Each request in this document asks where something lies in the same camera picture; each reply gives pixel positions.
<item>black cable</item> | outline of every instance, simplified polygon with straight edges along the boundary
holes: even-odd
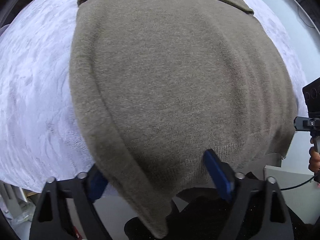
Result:
[[[298,8],[298,15],[299,15],[300,19],[303,21],[303,23],[304,23],[305,25],[307,25],[308,27],[310,27],[310,28],[312,28],[312,29],[315,29],[315,27],[309,26],[308,24],[305,23],[305,21],[301,18],[300,14],[299,14],[299,5],[297,5],[297,8]]]
[[[318,171],[311,179],[308,179],[307,181],[305,181],[305,182],[303,182],[303,183],[301,183],[301,184],[299,184],[297,186],[281,188],[280,190],[284,191],[284,190],[289,190],[289,189],[294,189],[294,188],[300,187],[300,186],[302,186],[304,184],[307,184],[309,181],[312,181],[315,178],[315,176],[318,176],[319,174],[320,174],[320,171]]]

